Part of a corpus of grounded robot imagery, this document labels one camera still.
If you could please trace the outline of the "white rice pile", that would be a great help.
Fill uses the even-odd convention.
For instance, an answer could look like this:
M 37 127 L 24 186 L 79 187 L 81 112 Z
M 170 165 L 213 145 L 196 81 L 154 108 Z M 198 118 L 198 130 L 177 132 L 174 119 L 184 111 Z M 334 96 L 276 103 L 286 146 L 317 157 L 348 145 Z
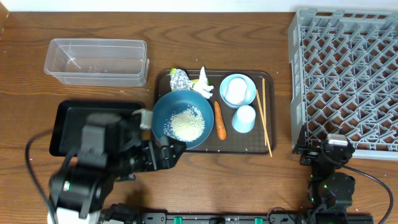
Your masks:
M 164 134 L 183 142 L 198 139 L 205 130 L 205 120 L 194 106 L 179 113 L 173 113 L 164 125 Z

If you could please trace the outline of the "dark blue plate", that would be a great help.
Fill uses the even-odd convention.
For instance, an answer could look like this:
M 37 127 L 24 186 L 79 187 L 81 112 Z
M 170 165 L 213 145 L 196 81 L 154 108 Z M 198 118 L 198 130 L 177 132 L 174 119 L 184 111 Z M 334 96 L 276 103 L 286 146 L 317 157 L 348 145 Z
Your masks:
M 164 125 L 166 120 L 171 117 L 173 113 L 179 113 L 187 109 L 189 106 L 194 106 L 200 110 L 205 120 L 205 130 L 203 134 L 192 142 L 185 142 L 188 149 L 193 149 L 201 145 L 210 135 L 214 125 L 214 113 L 207 99 L 202 97 L 199 93 L 190 90 L 178 90 L 170 92 L 159 99 L 153 109 L 152 132 L 157 140 L 164 134 Z

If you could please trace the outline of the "light blue cup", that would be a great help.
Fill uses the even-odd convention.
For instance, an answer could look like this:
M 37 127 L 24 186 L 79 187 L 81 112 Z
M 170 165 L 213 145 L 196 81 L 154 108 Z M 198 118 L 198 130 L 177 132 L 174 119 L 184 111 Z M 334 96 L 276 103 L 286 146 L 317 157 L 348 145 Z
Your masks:
M 255 124 L 256 111 L 252 106 L 244 105 L 237 109 L 232 118 L 233 128 L 239 133 L 250 132 Z

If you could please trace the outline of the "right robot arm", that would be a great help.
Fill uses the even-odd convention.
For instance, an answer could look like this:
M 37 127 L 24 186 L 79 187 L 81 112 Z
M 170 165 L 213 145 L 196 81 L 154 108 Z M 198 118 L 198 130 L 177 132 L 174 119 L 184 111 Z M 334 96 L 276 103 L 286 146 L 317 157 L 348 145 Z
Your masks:
M 338 169 L 349 162 L 355 149 L 342 134 L 328 134 L 313 147 L 306 133 L 302 126 L 292 152 L 300 155 L 301 165 L 311 167 L 308 199 L 313 213 L 344 213 L 353 204 L 355 179 Z

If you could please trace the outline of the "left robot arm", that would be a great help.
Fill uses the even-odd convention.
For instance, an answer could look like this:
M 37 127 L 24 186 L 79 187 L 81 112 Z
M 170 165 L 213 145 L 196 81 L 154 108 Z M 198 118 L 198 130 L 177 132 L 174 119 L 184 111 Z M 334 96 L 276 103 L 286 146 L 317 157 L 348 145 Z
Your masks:
M 80 144 L 68 149 L 50 179 L 55 211 L 66 208 L 86 219 L 102 209 L 115 182 L 132 180 L 136 172 L 173 168 L 187 145 L 163 136 L 160 143 L 141 138 L 141 116 L 90 114 L 80 131 Z

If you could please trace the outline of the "grey dishwasher rack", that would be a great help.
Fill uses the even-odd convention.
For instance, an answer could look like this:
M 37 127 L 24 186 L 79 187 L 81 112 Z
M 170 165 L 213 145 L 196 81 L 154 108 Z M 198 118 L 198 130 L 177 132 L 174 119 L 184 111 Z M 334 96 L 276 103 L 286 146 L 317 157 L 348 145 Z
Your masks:
M 292 142 L 344 134 L 354 157 L 397 159 L 397 14 L 300 9 L 288 28 Z

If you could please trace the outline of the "black plastic tray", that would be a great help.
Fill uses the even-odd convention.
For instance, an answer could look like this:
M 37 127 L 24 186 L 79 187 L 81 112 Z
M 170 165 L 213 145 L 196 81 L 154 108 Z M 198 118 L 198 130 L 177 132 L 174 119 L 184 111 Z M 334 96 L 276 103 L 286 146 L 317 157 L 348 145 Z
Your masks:
M 65 100 L 58 106 L 49 152 L 52 156 L 64 157 L 70 149 L 78 149 L 81 129 L 93 113 L 116 113 L 126 117 L 143 107 L 144 103 L 139 101 Z

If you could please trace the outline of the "orange carrot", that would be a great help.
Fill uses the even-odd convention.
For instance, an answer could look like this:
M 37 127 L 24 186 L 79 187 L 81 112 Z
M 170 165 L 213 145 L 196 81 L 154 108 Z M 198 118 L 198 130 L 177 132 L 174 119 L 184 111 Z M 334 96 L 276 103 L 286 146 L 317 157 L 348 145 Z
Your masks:
M 225 140 L 227 137 L 227 133 L 223 122 L 220 104 L 217 101 L 215 101 L 214 107 L 215 107 L 215 123 L 216 123 L 218 138 L 220 140 Z

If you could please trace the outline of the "left wooden chopstick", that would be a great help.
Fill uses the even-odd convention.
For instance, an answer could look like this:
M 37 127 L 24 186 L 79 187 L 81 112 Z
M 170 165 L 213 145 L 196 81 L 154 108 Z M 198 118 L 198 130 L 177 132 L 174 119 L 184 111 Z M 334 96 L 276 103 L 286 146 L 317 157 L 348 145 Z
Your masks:
M 266 120 L 264 117 L 264 112 L 262 109 L 262 105 L 261 105 L 261 100 L 259 97 L 259 92 L 258 90 L 256 90 L 256 99 L 257 99 L 257 103 L 258 103 L 258 107 L 259 107 L 259 111 L 260 111 L 260 115 L 261 115 L 261 121 L 262 121 L 262 126 L 264 129 L 264 144 L 266 145 L 268 151 L 269 151 L 269 155 L 272 157 L 272 151 L 271 151 L 271 146 L 270 146 L 270 142 L 269 142 L 269 137 L 268 137 L 268 132 L 267 132 L 267 126 L 266 126 Z

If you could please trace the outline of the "wooden chopstick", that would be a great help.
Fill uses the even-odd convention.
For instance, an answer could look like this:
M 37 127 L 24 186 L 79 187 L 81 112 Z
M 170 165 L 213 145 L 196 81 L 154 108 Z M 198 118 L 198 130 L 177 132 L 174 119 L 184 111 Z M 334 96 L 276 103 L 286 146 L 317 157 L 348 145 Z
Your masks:
M 262 109 L 263 109 L 263 117 L 264 124 L 267 124 L 266 121 L 266 86 L 265 86 L 265 78 L 262 79 Z
M 266 120 L 264 117 L 264 112 L 262 109 L 262 105 L 261 105 L 261 100 L 259 97 L 259 92 L 258 90 L 256 90 L 256 99 L 257 99 L 257 103 L 258 103 L 258 107 L 259 107 L 259 111 L 260 111 L 260 115 L 261 115 L 261 121 L 262 121 L 262 126 L 264 129 L 264 144 L 266 145 L 268 151 L 269 151 L 269 155 L 272 157 L 272 151 L 271 151 L 271 146 L 270 146 L 270 142 L 269 142 L 269 137 L 268 137 L 268 132 L 267 132 L 267 126 L 266 126 Z

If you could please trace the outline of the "right wooden chopstick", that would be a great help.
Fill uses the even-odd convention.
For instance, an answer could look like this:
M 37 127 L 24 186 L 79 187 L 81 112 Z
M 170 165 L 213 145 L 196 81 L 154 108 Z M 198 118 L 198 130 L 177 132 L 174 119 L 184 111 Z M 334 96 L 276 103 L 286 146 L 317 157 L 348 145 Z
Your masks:
M 265 78 L 262 79 L 262 109 L 263 109 L 263 117 L 264 124 L 267 124 L 266 121 L 266 86 L 265 86 Z

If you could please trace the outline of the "crumpled foil wrapper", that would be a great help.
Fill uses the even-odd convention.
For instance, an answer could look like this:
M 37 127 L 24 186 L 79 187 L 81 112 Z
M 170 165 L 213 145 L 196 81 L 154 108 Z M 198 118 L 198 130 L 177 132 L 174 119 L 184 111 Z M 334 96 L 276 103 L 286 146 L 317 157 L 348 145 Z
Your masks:
M 184 70 L 173 68 L 170 73 L 170 88 L 172 91 L 191 90 L 198 79 L 191 80 Z

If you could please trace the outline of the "dark brown serving tray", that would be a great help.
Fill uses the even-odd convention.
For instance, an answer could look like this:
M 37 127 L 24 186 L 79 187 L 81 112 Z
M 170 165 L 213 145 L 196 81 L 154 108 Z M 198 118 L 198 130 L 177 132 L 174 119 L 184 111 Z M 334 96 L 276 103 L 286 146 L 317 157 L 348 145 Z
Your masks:
M 170 88 L 170 70 L 164 70 L 156 79 L 155 86 L 155 104 L 161 97 L 171 92 Z M 221 70 L 207 70 L 206 75 L 210 85 L 214 86 L 213 96 L 208 99 L 210 106 L 214 113 L 214 102 L 220 104 L 223 122 L 226 128 L 227 137 L 225 140 L 218 138 L 216 123 L 212 132 L 198 147 L 188 149 L 190 152 L 202 153 L 220 153 L 220 154 L 268 154 L 269 151 L 264 144 L 264 129 L 259 114 L 259 107 L 257 99 L 255 98 L 250 106 L 256 111 L 256 120 L 253 129 L 248 133 L 237 132 L 232 125 L 232 118 L 236 109 L 229 107 L 220 96 L 220 84 L 224 78 L 232 74 L 243 74 L 248 76 L 256 85 L 256 90 L 262 98 L 262 79 L 265 78 L 266 86 L 266 119 L 267 132 L 271 149 L 276 147 L 276 124 L 275 124 L 275 100 L 274 100 L 274 82 L 272 77 L 263 71 L 221 71 Z

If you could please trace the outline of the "crumpled white tissue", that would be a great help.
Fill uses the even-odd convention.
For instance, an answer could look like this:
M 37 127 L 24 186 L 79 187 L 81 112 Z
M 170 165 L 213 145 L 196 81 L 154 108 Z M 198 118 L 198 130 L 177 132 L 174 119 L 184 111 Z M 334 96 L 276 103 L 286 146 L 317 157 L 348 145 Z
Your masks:
M 214 89 L 213 85 L 208 84 L 208 78 L 205 73 L 205 68 L 202 67 L 198 81 L 193 85 L 193 90 L 201 94 L 204 98 L 210 99 L 213 94 L 211 90 Z

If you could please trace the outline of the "light blue bowl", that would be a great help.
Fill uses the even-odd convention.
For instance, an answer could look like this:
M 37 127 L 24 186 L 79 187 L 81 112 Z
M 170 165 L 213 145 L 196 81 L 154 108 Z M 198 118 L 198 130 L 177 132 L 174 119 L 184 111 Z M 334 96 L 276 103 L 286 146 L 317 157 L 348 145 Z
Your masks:
M 242 105 L 238 105 L 238 106 L 229 104 L 224 97 L 224 94 L 226 93 L 226 89 L 228 87 L 228 83 L 234 78 L 242 78 L 243 80 L 245 80 L 246 85 L 247 85 L 245 102 Z M 239 108 L 240 106 L 249 105 L 253 102 L 253 100 L 256 97 L 256 85 L 246 75 L 239 74 L 239 73 L 228 75 L 226 78 L 223 79 L 223 81 L 220 84 L 220 96 L 221 96 L 222 100 L 231 108 Z

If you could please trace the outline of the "clear plastic bin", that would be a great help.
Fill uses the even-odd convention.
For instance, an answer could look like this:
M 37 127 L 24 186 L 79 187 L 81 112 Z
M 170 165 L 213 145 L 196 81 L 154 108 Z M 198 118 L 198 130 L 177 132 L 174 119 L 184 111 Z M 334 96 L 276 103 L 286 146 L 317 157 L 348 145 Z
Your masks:
M 148 67 L 143 40 L 53 39 L 44 72 L 64 85 L 144 86 Z

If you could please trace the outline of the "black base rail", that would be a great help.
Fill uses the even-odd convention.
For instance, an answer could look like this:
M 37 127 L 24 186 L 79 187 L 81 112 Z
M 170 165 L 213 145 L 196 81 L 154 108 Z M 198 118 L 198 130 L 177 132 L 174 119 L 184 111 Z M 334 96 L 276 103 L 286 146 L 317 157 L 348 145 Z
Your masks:
M 371 224 L 369 215 L 348 215 L 345 212 L 293 213 L 283 208 L 273 208 L 265 214 L 233 213 L 169 213 L 165 210 L 140 211 L 128 205 L 113 204 L 99 215 L 99 224 Z

